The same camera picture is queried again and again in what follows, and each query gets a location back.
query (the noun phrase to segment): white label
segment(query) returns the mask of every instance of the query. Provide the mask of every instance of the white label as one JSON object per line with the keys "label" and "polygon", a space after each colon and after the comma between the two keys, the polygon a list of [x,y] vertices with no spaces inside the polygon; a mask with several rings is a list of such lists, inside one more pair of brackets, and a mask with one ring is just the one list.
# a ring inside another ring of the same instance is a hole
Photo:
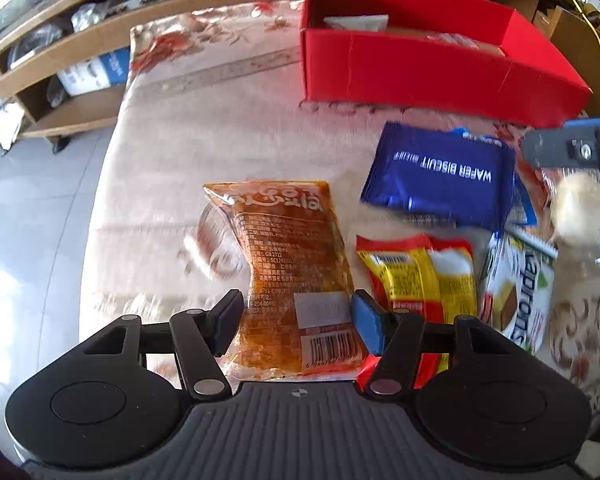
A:
{"label": "white label", "polygon": [[349,295],[346,292],[296,292],[298,328],[350,323]]}
{"label": "white label", "polygon": [[317,368],[360,357],[351,330],[300,336],[302,368]]}

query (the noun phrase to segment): red box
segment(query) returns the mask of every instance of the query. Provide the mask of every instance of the red box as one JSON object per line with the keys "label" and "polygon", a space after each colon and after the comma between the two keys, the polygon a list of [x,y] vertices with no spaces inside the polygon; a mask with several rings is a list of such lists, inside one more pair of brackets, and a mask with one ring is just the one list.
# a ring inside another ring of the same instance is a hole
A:
{"label": "red box", "polygon": [[[327,16],[388,14],[390,27],[462,34],[505,56],[426,38],[331,30]],[[591,90],[515,10],[487,0],[306,0],[304,93],[315,101],[407,105],[536,128],[577,117]]]}

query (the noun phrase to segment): gray floor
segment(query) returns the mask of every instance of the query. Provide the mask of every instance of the gray floor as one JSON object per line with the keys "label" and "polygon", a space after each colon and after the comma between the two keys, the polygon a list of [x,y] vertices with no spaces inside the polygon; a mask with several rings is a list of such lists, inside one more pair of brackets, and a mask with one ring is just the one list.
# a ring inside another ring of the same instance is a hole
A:
{"label": "gray floor", "polygon": [[74,136],[53,155],[43,139],[0,151],[0,448],[10,393],[78,342],[82,261],[112,128]]}

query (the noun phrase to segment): silver screw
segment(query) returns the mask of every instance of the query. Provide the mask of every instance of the silver screw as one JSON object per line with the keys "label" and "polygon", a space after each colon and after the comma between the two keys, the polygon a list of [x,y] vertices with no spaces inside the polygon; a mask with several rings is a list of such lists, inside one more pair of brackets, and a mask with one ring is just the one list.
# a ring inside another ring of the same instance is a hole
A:
{"label": "silver screw", "polygon": [[583,144],[580,147],[580,155],[584,160],[589,160],[591,158],[591,147],[588,144]]}
{"label": "silver screw", "polygon": [[377,379],[369,385],[369,389],[378,395],[395,395],[402,387],[398,381],[393,379]]}
{"label": "silver screw", "polygon": [[224,383],[218,379],[202,379],[193,385],[193,390],[199,395],[217,395],[224,390]]}

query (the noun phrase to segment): white packet in box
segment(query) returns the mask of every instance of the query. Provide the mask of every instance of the white packet in box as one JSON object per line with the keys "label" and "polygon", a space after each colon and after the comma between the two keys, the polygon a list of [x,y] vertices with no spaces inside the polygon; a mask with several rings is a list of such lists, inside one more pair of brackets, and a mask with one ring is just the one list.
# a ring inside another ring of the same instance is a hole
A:
{"label": "white packet in box", "polygon": [[551,309],[557,251],[523,230],[507,227],[487,248],[480,278],[480,320],[536,353]]}

